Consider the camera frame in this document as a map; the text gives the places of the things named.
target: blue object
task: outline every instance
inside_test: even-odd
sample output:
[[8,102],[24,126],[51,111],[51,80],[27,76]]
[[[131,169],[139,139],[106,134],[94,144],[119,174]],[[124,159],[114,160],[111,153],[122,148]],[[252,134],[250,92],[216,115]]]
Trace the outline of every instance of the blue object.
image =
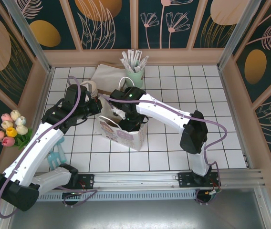
[[61,143],[64,142],[64,137],[62,137],[56,144],[58,148],[58,152],[54,152],[53,150],[50,151],[47,160],[50,165],[51,170],[56,169],[59,165],[65,163],[67,159],[65,158],[63,147]]

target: pen holder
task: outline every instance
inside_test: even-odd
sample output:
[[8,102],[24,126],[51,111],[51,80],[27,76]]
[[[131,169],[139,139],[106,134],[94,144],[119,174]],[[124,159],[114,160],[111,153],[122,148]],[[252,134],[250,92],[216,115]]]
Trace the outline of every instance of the pen holder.
[[[143,73],[144,73],[144,68],[138,73],[131,73],[126,70],[126,76],[129,77],[134,82],[135,87],[138,87],[138,88],[141,88],[143,86],[143,82],[144,82]],[[130,80],[126,81],[126,85],[127,87],[133,86]]]

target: white tulip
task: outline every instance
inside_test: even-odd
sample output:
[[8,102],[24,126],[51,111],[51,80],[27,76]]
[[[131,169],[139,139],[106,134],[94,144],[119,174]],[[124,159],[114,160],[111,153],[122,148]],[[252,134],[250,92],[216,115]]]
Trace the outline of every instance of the white tulip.
[[25,119],[25,117],[20,116],[19,118],[17,118],[15,124],[16,124],[16,125],[25,125],[25,124],[26,124],[26,119]]
[[13,123],[10,121],[4,121],[2,122],[1,126],[4,130],[6,130],[8,127],[13,127]]
[[10,113],[10,116],[11,116],[11,119],[13,121],[16,121],[20,116],[20,112],[18,110],[13,110],[11,113]]
[[28,128],[24,125],[18,125],[16,127],[17,133],[20,135],[25,135],[28,132]]

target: white tile floor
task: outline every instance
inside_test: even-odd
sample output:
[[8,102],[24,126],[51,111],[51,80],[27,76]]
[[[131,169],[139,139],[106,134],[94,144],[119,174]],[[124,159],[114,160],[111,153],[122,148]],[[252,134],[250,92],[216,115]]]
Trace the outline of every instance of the white tile floor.
[[[90,79],[94,67],[56,68],[45,109],[64,97],[66,78],[73,75],[79,82]],[[177,109],[199,110],[205,119],[217,121],[228,130],[228,137],[210,148],[208,160],[220,168],[246,168],[233,119],[216,66],[147,66],[146,92]],[[208,143],[223,136],[223,130],[208,124]],[[192,167],[188,154],[179,146],[175,129],[153,118],[147,125],[147,139],[141,151],[129,149],[103,138],[96,119],[69,129],[63,149],[68,163],[80,172],[187,170]],[[48,172],[44,161],[37,172]]]

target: flower bouquet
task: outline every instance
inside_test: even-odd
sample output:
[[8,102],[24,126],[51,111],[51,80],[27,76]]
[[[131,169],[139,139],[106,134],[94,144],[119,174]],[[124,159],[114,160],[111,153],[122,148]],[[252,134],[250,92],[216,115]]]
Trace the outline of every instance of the flower bouquet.
[[1,119],[3,131],[0,130],[0,141],[3,146],[18,146],[22,149],[30,142],[32,129],[25,126],[26,119],[19,111],[13,110],[10,115],[3,114]]

